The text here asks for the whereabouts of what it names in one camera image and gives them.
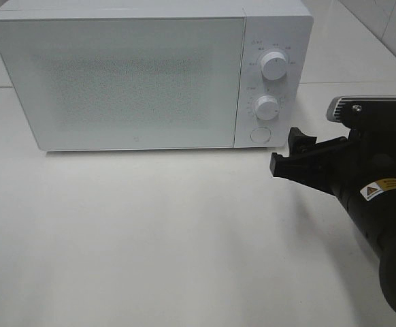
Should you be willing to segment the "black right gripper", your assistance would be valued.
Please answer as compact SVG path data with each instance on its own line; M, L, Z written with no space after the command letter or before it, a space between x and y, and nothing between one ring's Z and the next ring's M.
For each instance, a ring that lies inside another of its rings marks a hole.
M392 134L357 131L347 137L317 142L298 127L290 128L289 155L272 153L273 177L297 179L302 185L344 198L370 182L396 177L396 150Z

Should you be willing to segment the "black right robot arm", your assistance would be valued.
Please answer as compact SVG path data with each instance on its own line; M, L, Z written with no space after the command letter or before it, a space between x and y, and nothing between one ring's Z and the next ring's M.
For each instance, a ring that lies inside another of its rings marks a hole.
M317 142L297 127L288 156L272 153L270 170L335 197L378 256L382 293L396 312L396 132L351 130Z

